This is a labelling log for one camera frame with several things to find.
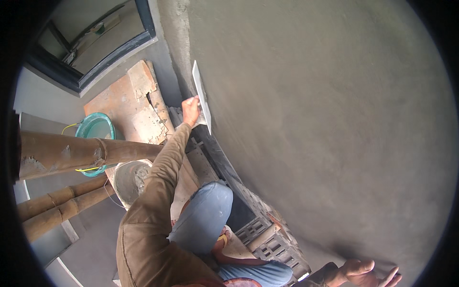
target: man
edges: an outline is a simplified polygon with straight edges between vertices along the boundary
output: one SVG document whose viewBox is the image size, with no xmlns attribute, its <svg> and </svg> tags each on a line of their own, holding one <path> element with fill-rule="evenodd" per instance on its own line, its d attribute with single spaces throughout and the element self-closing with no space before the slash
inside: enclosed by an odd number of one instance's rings
<svg viewBox="0 0 459 287">
<path fill-rule="evenodd" d="M 145 192 L 121 221 L 117 242 L 121 284 L 123 287 L 283 286 L 292 275 L 287 265 L 222 254 L 225 239 L 220 235 L 228 234 L 224 225 L 233 201 L 233 192 L 222 181 L 201 187 L 185 204 L 174 226 L 171 225 L 170 207 L 191 127 L 199 116 L 198 102 L 197 96 L 182 102 L 183 123 L 155 159 L 145 179 Z M 338 287 L 350 281 L 362 287 L 392 287 L 401 279 L 395 276 L 398 268 L 384 280 L 377 279 L 370 272 L 373 267 L 373 261 L 356 259 L 348 260 L 341 268 L 328 263 L 297 285 Z"/>
</svg>

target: jeans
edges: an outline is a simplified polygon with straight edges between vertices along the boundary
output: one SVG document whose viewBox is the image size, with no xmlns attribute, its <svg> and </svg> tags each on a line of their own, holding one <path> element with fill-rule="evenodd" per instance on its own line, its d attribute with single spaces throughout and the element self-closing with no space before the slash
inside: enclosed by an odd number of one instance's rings
<svg viewBox="0 0 459 287">
<path fill-rule="evenodd" d="M 222 180 L 208 183 L 190 197 L 190 203 L 172 228 L 169 241 L 194 254 L 209 254 L 228 220 L 233 192 Z M 220 265 L 223 280 L 247 277 L 263 287 L 280 287 L 288 283 L 292 269 L 270 261 L 265 265 Z"/>
</svg>

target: plastering trowel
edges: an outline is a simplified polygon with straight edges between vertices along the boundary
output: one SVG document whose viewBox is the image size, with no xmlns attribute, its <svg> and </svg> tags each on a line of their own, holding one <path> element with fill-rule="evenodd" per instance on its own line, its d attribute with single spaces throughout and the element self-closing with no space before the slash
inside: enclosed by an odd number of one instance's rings
<svg viewBox="0 0 459 287">
<path fill-rule="evenodd" d="M 204 114 L 204 119 L 202 119 L 202 116 L 200 116 L 197 123 L 207 125 L 207 128 L 209 129 L 209 134 L 211 135 L 212 134 L 212 117 L 210 115 L 209 105 L 207 104 L 206 92 L 204 90 L 204 85 L 202 84 L 201 74 L 199 73 L 198 63 L 196 62 L 196 60 L 193 64 L 192 74 L 193 74 L 193 79 L 195 81 L 196 91 L 198 92 L 201 110 L 202 110 L 202 113 Z"/>
</svg>

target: brown long sleeve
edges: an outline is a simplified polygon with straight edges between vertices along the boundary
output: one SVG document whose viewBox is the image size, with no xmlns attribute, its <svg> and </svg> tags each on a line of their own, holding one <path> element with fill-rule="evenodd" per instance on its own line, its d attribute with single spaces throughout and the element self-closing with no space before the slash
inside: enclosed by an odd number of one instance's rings
<svg viewBox="0 0 459 287">
<path fill-rule="evenodd" d="M 116 257 L 124 287 L 221 280 L 198 257 L 167 239 L 172 231 L 170 207 L 190 132 L 188 124 L 179 126 L 155 159 L 145 179 L 145 192 L 121 220 Z"/>
</svg>

